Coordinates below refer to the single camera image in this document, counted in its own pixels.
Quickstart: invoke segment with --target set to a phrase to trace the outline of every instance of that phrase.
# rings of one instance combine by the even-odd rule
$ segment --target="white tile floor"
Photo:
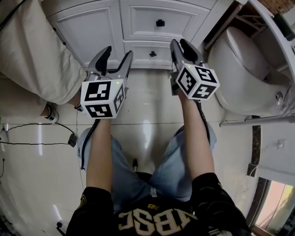
[[[183,125],[180,102],[171,95],[168,72],[164,70],[131,70],[128,86],[127,100],[113,120],[112,135],[121,142],[130,162],[137,157],[140,171],[152,173],[169,139]],[[252,152],[252,127],[220,128],[220,121],[245,117],[225,111],[215,96],[202,105],[217,136],[213,152],[216,173],[246,215],[257,183],[256,178],[246,176]],[[86,115],[77,116],[70,105],[58,106],[57,110],[59,122],[78,135],[93,123]],[[34,122],[46,121],[1,120],[9,127]],[[57,125],[32,125],[8,134],[10,142],[51,143],[67,142],[70,131]],[[65,224],[70,221],[79,205],[86,177],[84,171],[80,172],[76,151],[76,147],[67,145],[5,145],[5,151],[0,151],[0,159],[5,158],[0,207],[22,235],[59,236],[55,229],[57,221],[62,219]]]

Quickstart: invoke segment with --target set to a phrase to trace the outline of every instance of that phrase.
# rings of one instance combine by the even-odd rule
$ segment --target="forearm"
[[[102,119],[92,134],[86,185],[87,187],[96,187],[111,192],[112,147],[110,119]]]
[[[213,172],[214,163],[206,128],[193,100],[183,99],[183,119],[186,135],[186,155],[191,179]]]

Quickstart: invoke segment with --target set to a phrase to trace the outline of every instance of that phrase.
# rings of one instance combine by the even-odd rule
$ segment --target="white toilet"
[[[282,96],[288,85],[263,81],[273,70],[254,42],[239,29],[229,27],[222,33],[210,51],[208,63],[219,79],[216,96],[224,109],[261,117],[282,112]]]

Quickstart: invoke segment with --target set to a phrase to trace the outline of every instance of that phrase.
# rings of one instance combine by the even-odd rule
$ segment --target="beige pants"
[[[0,2],[0,22],[21,0]],[[26,0],[0,31],[0,116],[37,117],[67,103],[86,72],[59,40],[38,0]]]

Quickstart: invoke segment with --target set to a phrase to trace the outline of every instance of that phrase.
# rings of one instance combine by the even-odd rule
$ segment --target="drawer handle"
[[[151,53],[149,54],[151,57],[155,57],[157,56],[157,54],[155,53],[155,51],[151,51]]]
[[[165,21],[164,20],[157,20],[156,21],[156,26],[157,27],[164,27],[165,26]]]

